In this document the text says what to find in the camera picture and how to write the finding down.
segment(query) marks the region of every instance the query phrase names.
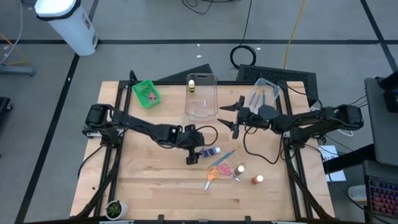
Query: wooden tabletop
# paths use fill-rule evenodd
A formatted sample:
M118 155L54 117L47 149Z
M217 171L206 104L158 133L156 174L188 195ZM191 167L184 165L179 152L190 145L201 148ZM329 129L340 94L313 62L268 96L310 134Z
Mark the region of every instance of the wooden tabletop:
M305 92L302 82L288 84L297 91ZM118 82L103 82L98 103L114 105L117 87ZM161 85L156 88L162 96L161 103L144 109L132 93L129 114L155 124L185 126L194 123L185 115L185 101L176 100L185 96L185 86ZM219 85L218 106L232 105L240 95L248 96L250 90L252 86ZM309 110L306 96L294 91L289 91L289 95L294 114ZM234 121L236 113L219 110L216 118ZM244 216L250 215L252 220L295 220L285 162L279 159L278 163L271 165L260 157L250 156L243 148L243 127L238 139L232 139L232 132L216 118L195 124L197 128L210 124L218 130L215 146L221 148L221 153L200 158L198 164L191 166L185 163L187 151L162 149L150 137L134 131L126 133L115 195L115 199L128 204L126 218L155 220L163 214L167 220L243 220ZM214 139L213 130L205 128L201 131L206 142ZM248 135L246 142L249 151L274 161L279 152L279 140L280 136L271 130L259 130ZM99 138L89 139L85 157L97 149L99 143ZM307 144L318 147L314 139ZM236 152L225 163L231 169L240 163L246 165L246 170L239 176L241 182L219 176L205 192L203 188L207 179L204 169L233 149ZM301 152L309 191L325 211L334 216L319 152L310 147L301 149ZM104 155L105 150L99 152L82 168L71 215L79 213L95 193L94 189L98 188ZM262 175L264 181L252 185L251 178L255 175ZM302 194L297 189L304 217ZM103 209L107 201L108 190L104 193Z

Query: white paper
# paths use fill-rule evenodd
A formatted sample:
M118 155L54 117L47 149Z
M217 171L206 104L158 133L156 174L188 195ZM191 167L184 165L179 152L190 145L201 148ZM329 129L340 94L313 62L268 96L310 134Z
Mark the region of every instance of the white paper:
M327 151L329 151L329 152L332 152L332 153L334 153L334 154L337 154L337 151L336 151L336 147L335 146L319 146L319 150L321 151L321 153L322 153L322 156L323 156L323 158L326 160L326 161L328 161L329 159L333 159L333 158L336 158L336 157L338 157L338 155L334 155L334 154L331 154L331 153L329 153L329 152L326 152L325 150L323 150L322 148L324 148L324 149L326 149ZM326 176L326 180L328 181L328 182L330 182L330 179L329 179L329 175L325 175ZM332 181L346 181L346 176L344 175L344 171L337 171L337 172L334 172L334 173L331 173L330 174L330 177L331 177L331 179L332 179Z

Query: green basket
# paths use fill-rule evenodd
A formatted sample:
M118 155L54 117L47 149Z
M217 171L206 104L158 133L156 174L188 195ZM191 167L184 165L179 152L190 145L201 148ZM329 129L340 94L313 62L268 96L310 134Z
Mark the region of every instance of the green basket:
M154 84L152 83L152 80L142 81L139 84L134 85L132 87L132 89L134 90L134 92L143 108L150 108L151 106L160 102L160 95L157 92ZM149 100L149 95L151 92L153 92L155 95L154 101Z

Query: yellow cable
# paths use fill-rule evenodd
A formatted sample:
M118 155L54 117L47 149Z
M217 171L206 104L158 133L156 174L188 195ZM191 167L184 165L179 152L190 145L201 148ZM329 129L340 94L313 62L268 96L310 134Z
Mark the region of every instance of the yellow cable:
M23 58L25 59L25 62L11 62L11 63L9 63L9 64L7 64L7 65L14 65L14 64L21 64L21 63L29 64L29 62L28 62L28 61L29 61L28 57L26 56L26 54L23 53L23 51L22 51L21 49L19 49L19 47L14 46L14 44L11 43L11 41L10 41L3 33L1 33L1 32L0 32L0 36L1 36L9 45L11 45L12 47L14 47L19 53L21 53L21 55L22 55Z
M299 22L300 22L301 15L303 14L304 5L305 5L305 0L303 0L303 3L301 4L300 13L298 14L298 18L297 18L296 24L294 25L292 35L290 36L289 43L287 44L286 53L285 53L284 69L285 69L285 67L286 67L287 55L289 54L290 43L291 43L291 41L292 41L292 39L293 39L294 33L296 32L297 24L299 24Z

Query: clear plastic box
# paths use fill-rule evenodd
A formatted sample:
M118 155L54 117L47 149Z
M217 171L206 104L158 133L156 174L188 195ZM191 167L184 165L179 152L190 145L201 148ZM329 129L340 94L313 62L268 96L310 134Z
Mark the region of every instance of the clear plastic box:
M258 114L260 106L264 104L275 107L275 100L278 98L279 93L280 87L278 85L264 78L259 78L254 84L254 89L250 91L249 97L244 102L245 107Z
M195 91L191 93L188 82L195 82ZM209 121L218 112L217 77L208 73L193 73L187 75L185 91L185 113L194 121Z

